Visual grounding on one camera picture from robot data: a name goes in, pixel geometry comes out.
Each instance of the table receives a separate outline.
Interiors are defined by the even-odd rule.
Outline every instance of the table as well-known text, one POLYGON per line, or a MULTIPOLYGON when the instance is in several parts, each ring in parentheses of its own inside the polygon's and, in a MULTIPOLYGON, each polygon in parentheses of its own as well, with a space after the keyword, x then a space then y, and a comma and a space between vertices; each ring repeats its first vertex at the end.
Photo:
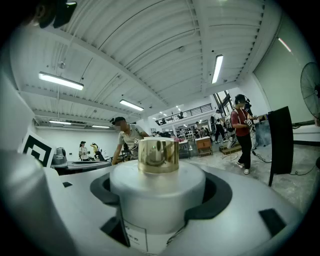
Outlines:
POLYGON ((202 138, 196 138, 195 141, 196 141, 196 147, 198 149, 200 157, 202 155, 206 155, 206 154, 213 155, 211 141, 210 141, 209 136, 202 137, 202 138))

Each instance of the concrete floor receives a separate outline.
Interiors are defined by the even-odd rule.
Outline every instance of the concrete floor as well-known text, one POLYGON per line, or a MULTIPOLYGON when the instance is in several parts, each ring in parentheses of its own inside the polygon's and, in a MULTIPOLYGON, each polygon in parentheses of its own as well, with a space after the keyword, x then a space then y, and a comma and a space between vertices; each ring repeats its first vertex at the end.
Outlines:
MULTIPOLYGON (((215 167, 227 172, 248 177, 248 179, 257 179, 268 185, 270 177, 271 163, 264 163, 256 156, 251 154, 250 174, 245 175, 244 169, 238 167, 236 161, 241 156, 242 152, 224 156, 219 151, 220 144, 213 144, 213 155, 208 156, 192 156, 190 159, 181 159, 181 161, 215 167)), ((258 146, 255 150, 266 161, 272 159, 272 146, 258 146)), ((294 145, 292 174, 307 173, 316 163, 316 159, 320 156, 320 147, 294 145)), ((315 192, 318 189, 320 180, 320 172, 317 167, 307 175, 297 176, 290 174, 275 175, 272 182, 272 189, 278 192, 282 197, 296 206, 302 213, 306 213, 312 202, 315 192)))

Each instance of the gold metal cap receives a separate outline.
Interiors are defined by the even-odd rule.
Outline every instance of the gold metal cap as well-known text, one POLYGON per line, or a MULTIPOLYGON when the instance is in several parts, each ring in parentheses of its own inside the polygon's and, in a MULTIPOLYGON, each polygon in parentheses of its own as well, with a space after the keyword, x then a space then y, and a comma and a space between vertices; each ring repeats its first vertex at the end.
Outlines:
POLYGON ((178 170, 179 142, 165 137, 147 137, 139 140, 138 169, 154 174, 178 170))

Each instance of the woman in red shirt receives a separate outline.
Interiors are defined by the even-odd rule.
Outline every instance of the woman in red shirt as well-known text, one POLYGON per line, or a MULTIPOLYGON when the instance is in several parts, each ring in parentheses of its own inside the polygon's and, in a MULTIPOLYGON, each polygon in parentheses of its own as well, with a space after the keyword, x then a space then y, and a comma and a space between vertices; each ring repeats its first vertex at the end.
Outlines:
POLYGON ((252 145, 249 126, 245 123, 245 120, 253 120, 255 118, 250 116, 244 109, 242 109, 246 103, 246 97, 244 95, 238 94, 234 99, 234 103, 235 110, 231 112, 231 123, 232 127, 235 128, 235 135, 242 149, 242 155, 237 164, 241 168, 244 167, 244 174, 249 174, 252 145))

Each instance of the white ceiling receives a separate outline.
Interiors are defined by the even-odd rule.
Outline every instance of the white ceiling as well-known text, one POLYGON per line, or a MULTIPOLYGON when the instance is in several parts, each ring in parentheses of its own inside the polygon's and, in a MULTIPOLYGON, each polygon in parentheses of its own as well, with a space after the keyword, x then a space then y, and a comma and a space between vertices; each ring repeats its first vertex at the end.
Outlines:
POLYGON ((17 90, 40 123, 58 115, 62 121, 88 124, 109 123, 116 116, 133 122, 143 112, 174 107, 177 98, 182 104, 222 91, 249 65, 259 34, 269 36, 260 29, 267 22, 264 0, 77 3, 70 22, 60 29, 19 29, 11 40, 17 90), (224 56, 223 64, 217 83, 211 84, 217 55, 224 56), (39 80, 40 71, 60 75, 61 61, 62 77, 83 83, 82 91, 39 80), (121 105, 121 99, 145 110, 121 105))

